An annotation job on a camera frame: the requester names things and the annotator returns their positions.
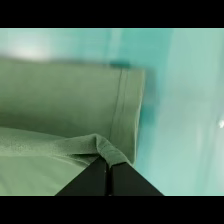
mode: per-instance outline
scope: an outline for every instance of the green fabric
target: green fabric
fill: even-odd
[[[133,163],[143,86],[141,70],[1,59],[0,156]]]

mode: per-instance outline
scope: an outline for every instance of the towel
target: towel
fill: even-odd
[[[0,156],[134,163],[144,71],[0,59]]]

